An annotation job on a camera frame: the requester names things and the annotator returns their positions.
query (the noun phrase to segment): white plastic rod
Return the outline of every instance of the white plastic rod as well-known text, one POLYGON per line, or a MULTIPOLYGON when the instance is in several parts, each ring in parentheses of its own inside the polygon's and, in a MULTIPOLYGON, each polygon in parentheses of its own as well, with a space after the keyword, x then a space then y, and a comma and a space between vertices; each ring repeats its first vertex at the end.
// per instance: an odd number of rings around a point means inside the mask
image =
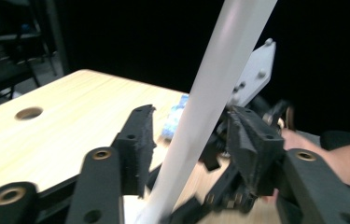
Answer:
POLYGON ((136 223, 159 223, 171 214, 275 4, 224 2, 154 190, 136 223))

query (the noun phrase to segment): person's arm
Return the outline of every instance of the person's arm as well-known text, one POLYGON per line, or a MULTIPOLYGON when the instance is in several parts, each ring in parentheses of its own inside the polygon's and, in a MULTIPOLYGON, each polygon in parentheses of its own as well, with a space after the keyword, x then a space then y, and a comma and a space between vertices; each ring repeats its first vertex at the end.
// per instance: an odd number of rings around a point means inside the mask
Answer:
POLYGON ((285 139, 284 148, 303 148, 320 155, 330 168, 345 184, 350 185, 350 146, 340 147, 332 151, 318 147, 306 138, 290 130, 282 130, 282 137, 285 139))

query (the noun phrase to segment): wooden table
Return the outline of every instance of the wooden table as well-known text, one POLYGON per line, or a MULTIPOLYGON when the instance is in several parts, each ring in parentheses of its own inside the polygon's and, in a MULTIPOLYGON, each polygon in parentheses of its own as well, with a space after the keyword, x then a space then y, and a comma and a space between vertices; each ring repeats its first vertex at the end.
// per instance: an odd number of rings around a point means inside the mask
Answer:
MULTIPOLYGON (((110 146, 131 111, 153 104, 154 149, 151 169, 159 165, 169 142, 160 137, 173 105, 183 93, 81 70, 0 105, 0 186, 29 181, 38 190, 48 189, 80 171, 84 156, 97 147, 110 146), (39 108, 33 119, 19 119, 19 112, 39 108)), ((222 161, 225 168, 227 161, 222 161)), ((177 205, 197 193, 202 199, 224 169, 208 174, 195 166, 177 205)), ((144 201, 125 200, 127 213, 144 201)), ((279 223, 273 204, 257 201, 252 212, 210 214, 201 223, 279 223)))

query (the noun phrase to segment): dark floor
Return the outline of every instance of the dark floor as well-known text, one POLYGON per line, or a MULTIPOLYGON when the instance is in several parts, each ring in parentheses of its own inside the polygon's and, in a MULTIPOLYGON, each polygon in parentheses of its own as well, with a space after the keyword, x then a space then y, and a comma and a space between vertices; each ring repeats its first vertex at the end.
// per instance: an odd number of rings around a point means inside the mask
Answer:
MULTIPOLYGON (((38 80, 40 81, 41 86, 47 85, 50 82, 61 78, 63 76, 63 70, 61 67, 61 63, 59 60, 59 56, 57 54, 54 54, 54 56, 51 58, 53 62, 53 66, 55 68, 55 71, 57 73, 56 76, 54 76, 52 67, 49 64, 48 59, 34 59, 31 60, 30 63, 32 64, 32 67, 35 71, 35 74, 37 75, 38 80)), ((36 85, 33 82, 32 79, 23 81, 22 83, 18 84, 15 87, 15 97, 18 97, 22 94, 25 94, 29 91, 35 90, 36 85)), ((8 102, 8 99, 2 97, 0 98, 0 104, 8 102)))

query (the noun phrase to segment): white tube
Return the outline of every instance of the white tube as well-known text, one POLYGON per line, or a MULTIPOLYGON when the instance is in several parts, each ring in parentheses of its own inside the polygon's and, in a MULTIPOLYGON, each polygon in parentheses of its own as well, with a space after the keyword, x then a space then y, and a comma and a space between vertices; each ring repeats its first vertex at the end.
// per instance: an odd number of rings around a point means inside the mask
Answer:
POLYGON ((172 212, 275 4, 224 2, 154 190, 136 223, 159 223, 172 212))

